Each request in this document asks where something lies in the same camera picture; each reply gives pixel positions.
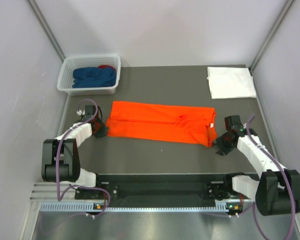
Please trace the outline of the orange t-shirt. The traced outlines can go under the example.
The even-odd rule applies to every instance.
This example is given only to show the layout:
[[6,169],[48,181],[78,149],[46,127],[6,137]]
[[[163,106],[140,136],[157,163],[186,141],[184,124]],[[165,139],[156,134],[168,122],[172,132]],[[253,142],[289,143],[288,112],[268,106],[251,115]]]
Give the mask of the orange t-shirt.
[[216,111],[211,107],[114,101],[108,136],[213,146]]

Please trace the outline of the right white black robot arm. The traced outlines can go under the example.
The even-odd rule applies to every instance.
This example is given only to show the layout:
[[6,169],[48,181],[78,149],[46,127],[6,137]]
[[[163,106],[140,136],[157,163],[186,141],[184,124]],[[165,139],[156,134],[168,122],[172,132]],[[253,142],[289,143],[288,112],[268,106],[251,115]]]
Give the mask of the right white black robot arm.
[[242,124],[239,115],[224,119],[226,132],[214,141],[217,154],[237,149],[255,169],[258,179],[245,173],[226,175],[223,192],[229,198],[244,195],[253,200],[263,216],[300,213],[300,174],[287,169],[270,154],[257,133]]

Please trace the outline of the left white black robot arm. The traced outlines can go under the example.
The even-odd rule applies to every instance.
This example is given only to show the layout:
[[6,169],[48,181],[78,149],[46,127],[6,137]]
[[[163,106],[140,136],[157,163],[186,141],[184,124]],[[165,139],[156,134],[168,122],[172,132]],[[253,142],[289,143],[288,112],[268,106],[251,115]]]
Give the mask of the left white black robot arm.
[[105,137],[108,129],[102,121],[103,115],[99,106],[86,105],[77,114],[80,120],[64,134],[43,142],[41,177],[45,182],[56,183],[56,165],[59,161],[59,182],[84,186],[87,194],[96,199],[103,194],[104,187],[97,182],[95,173],[81,167],[79,146],[90,137]]

